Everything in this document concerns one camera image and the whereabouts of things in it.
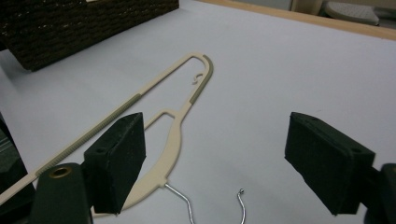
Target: white tabletop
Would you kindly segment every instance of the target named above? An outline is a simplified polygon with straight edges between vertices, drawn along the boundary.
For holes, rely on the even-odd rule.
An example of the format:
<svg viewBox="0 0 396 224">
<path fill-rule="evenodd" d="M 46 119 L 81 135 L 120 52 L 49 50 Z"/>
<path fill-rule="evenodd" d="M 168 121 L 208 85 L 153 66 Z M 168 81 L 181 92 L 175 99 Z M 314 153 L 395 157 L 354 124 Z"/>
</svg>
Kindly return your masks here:
<svg viewBox="0 0 396 224">
<path fill-rule="evenodd" d="M 169 65 L 200 51 L 213 77 L 182 126 L 169 183 L 192 200 L 197 223 L 362 223 L 333 217 L 284 159 L 290 112 L 326 121 L 396 161 L 396 42 L 182 0 L 180 9 L 115 35 L 37 72 L 0 52 L 0 111 L 28 171 L 99 122 Z M 191 61 L 125 114 L 149 119 L 178 109 L 201 71 Z M 172 120 L 147 131 L 143 175 L 160 156 Z M 84 145 L 64 161 L 82 162 Z M 189 223 L 167 189 L 95 223 Z"/>
</svg>

